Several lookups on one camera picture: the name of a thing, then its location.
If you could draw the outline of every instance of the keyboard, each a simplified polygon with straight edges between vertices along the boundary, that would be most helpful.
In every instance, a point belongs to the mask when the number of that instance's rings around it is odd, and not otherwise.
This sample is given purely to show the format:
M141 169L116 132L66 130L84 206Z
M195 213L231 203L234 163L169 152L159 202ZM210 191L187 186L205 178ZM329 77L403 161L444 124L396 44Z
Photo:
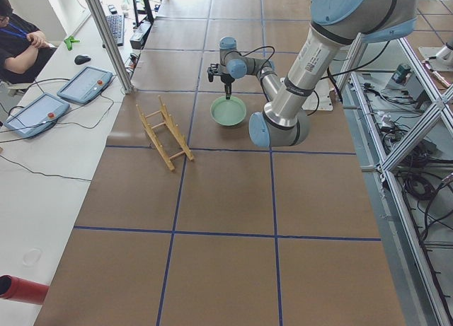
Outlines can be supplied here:
M107 20L113 39L117 45L123 45L125 39L125 18L123 15L116 13L115 15L107 15Z

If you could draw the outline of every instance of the green bowl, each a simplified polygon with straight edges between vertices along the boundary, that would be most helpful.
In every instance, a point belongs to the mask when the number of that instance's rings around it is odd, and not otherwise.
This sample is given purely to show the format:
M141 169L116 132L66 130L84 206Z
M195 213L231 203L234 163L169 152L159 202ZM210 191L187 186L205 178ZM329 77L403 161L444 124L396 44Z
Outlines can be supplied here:
M246 105L236 96L231 96L229 100L225 96L221 96L211 104L212 119L222 126L234 126L241 123L246 115Z

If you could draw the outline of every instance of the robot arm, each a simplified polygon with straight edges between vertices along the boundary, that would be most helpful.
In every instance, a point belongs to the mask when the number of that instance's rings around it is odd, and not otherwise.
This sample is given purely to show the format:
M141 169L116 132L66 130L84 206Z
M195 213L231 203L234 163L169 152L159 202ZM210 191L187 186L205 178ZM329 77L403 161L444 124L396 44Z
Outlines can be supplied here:
M394 40L415 27L416 0L311 0L308 38L283 84L266 59L242 57L232 37L220 42L220 64L208 69L210 81L220 76L227 98L236 78L255 75L270 102L252 114L249 133L257 146L294 146L309 133L302 105L327 70L338 50L358 33L364 42Z

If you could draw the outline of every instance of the computer mouse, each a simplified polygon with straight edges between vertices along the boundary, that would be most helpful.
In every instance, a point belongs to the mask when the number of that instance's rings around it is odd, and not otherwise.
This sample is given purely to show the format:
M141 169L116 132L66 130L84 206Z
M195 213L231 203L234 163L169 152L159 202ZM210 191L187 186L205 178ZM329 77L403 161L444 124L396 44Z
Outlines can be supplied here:
M91 61L91 57L89 57L88 55L77 55L74 59L75 64L83 64L88 61Z

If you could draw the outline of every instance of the person's hand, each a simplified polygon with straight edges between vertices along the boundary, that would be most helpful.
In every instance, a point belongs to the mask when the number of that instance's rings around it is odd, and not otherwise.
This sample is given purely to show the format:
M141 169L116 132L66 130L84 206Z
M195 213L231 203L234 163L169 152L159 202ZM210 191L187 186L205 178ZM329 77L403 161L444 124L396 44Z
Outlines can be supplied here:
M45 41L42 35L39 33L29 33L27 34L27 40L30 44L38 49L40 48L48 48L49 44Z

